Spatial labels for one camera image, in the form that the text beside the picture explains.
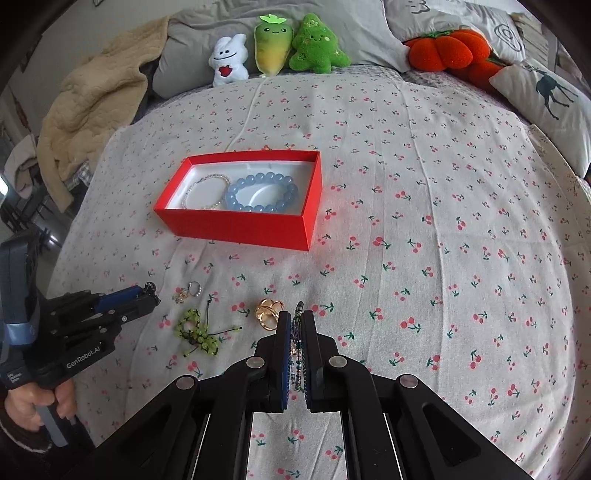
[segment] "green tree plush toy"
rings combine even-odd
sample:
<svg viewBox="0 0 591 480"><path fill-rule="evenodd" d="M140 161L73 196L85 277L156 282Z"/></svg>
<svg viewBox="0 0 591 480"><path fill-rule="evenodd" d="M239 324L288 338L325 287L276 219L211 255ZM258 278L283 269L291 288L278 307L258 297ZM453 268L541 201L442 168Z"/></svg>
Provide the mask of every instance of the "green tree plush toy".
<svg viewBox="0 0 591 480"><path fill-rule="evenodd" d="M292 43L296 53L290 58L290 68L298 72L330 73L332 66L348 67L349 57L339 48L336 35L318 18L307 14Z"/></svg>

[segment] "hand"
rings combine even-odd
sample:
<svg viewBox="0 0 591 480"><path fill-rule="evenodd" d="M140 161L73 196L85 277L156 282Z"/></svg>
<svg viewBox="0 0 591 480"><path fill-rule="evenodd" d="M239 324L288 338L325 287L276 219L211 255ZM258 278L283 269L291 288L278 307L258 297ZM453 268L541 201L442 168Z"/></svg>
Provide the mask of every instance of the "hand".
<svg viewBox="0 0 591 480"><path fill-rule="evenodd" d="M28 383L22 387L8 391L4 401L6 413L19 427L29 432L37 432L43 425L35 406L49 406L57 400L57 414L60 418L68 419L76 415L76 392L74 381L66 380L58 385L55 392L44 390L35 383Z"/></svg>

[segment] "jewelry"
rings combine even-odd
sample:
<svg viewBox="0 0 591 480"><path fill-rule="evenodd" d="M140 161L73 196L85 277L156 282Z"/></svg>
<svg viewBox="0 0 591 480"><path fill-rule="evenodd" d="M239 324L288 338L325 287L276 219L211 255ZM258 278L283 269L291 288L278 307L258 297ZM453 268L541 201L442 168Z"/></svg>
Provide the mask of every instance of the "jewelry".
<svg viewBox="0 0 591 480"><path fill-rule="evenodd" d="M283 176L281 173L257 173L256 175L248 175L245 179L238 179L236 183L232 183L228 186L228 191L224 195L226 201L226 208L228 210L236 210L240 212L265 212L265 213L282 213L293 203L298 195L297 185L294 179L289 175ZM236 200L236 194L244 187L249 187L258 184L275 184L285 187L285 193L280 200L277 200L274 204L267 206L256 205L252 207L250 205L244 206Z"/></svg>
<svg viewBox="0 0 591 480"><path fill-rule="evenodd" d="M185 358L198 348L206 353L209 353L209 355L217 355L217 352L219 351L219 344L220 342L224 341L224 338L216 338L216 335L233 332L235 330L242 330L242 327L240 326L233 326L228 330L223 330L217 333L209 333L207 329L209 328L210 303L211 301L208 300L207 306L205 307L205 322L201 322L201 315L197 309L188 309L183 315L183 318L181 318L177 326L174 328L177 336L188 341L194 346L193 350L183 353Z"/></svg>
<svg viewBox="0 0 591 480"><path fill-rule="evenodd" d="M183 303L187 298L198 297L203 291L201 284L198 281L190 281L187 288L177 287L176 293L173 295L173 300L178 303Z"/></svg>
<svg viewBox="0 0 591 480"><path fill-rule="evenodd" d="M193 190L193 188L195 188L200 183L203 183L204 181L209 180L209 179L222 179L223 181L225 181L226 182L226 188L225 188L225 190L232 183L232 181L228 177L226 177L225 175L222 175L221 173L212 173L211 175L206 175L205 177L201 177L198 181L196 181L195 183L193 183L187 189L187 191L185 192L185 194L183 195L183 201L181 202L181 206L183 207L183 209L188 210L188 207L187 207L187 197L189 196L189 193L191 193L191 190ZM223 202L223 198L224 198L224 195L222 195L222 198L219 199L216 203L214 203L212 205L206 205L205 207L202 207L199 210L213 210L215 207L219 206Z"/></svg>
<svg viewBox="0 0 591 480"><path fill-rule="evenodd" d="M294 390L303 391L301 386L301 371L302 371L302 354L301 354L301 315L304 311L304 302L300 301L295 308L294 319L291 322L291 351L292 356L295 357L295 378L292 374L292 382L294 383Z"/></svg>
<svg viewBox="0 0 591 480"><path fill-rule="evenodd" d="M277 330L279 312L284 309L282 301L263 299L256 306L255 317L265 330Z"/></svg>

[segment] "white pillow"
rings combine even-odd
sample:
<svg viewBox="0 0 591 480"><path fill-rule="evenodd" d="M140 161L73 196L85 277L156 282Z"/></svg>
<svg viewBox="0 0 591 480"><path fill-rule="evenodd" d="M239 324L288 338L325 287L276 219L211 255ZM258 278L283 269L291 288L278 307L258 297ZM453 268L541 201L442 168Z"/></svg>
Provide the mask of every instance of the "white pillow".
<svg viewBox="0 0 591 480"><path fill-rule="evenodd" d="M385 0L386 20L396 38L407 41L426 33L471 28L481 33L496 55L509 63L525 59L525 48L509 14L461 0Z"/></svg>
<svg viewBox="0 0 591 480"><path fill-rule="evenodd" d="M591 164L591 100L534 59L505 67L489 82L540 127L583 178Z"/></svg>
<svg viewBox="0 0 591 480"><path fill-rule="evenodd" d="M513 19L507 12L467 2L463 18L486 37L501 60L509 63L525 60L525 47Z"/></svg>

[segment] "ring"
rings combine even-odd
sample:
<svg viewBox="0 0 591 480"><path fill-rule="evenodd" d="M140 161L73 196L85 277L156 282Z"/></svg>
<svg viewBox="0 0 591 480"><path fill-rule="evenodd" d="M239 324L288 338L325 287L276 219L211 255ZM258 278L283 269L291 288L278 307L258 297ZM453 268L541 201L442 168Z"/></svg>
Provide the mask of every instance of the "ring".
<svg viewBox="0 0 591 480"><path fill-rule="evenodd" d="M198 297L203 291L201 284L198 281L190 281L187 285L187 293L192 297Z"/></svg>
<svg viewBox="0 0 591 480"><path fill-rule="evenodd" d="M255 310L255 317L265 330L277 330L279 312L284 310L283 302L279 300L263 299Z"/></svg>

